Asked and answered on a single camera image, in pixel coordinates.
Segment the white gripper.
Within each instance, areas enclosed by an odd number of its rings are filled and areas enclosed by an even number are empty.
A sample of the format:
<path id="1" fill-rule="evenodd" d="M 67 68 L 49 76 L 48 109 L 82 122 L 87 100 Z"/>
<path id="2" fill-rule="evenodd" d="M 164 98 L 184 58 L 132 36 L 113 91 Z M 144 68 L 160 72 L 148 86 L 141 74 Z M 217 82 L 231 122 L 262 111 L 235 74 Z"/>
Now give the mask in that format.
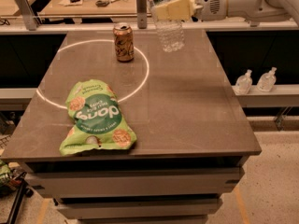
<path id="1" fill-rule="evenodd" d="M 219 21 L 227 16 L 227 0 L 170 0 L 153 8 L 157 21 L 187 21 L 198 10 L 201 21 Z"/>

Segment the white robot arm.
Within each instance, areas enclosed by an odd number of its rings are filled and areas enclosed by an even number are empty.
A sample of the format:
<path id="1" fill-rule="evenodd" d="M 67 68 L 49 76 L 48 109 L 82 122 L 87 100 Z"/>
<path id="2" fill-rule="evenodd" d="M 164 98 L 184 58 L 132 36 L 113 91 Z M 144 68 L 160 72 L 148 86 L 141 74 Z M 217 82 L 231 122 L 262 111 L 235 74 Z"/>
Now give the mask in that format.
<path id="1" fill-rule="evenodd" d="M 299 24 L 299 0 L 165 0 L 151 9 L 157 21 L 220 21 L 239 17 L 253 22 L 292 18 Z"/>

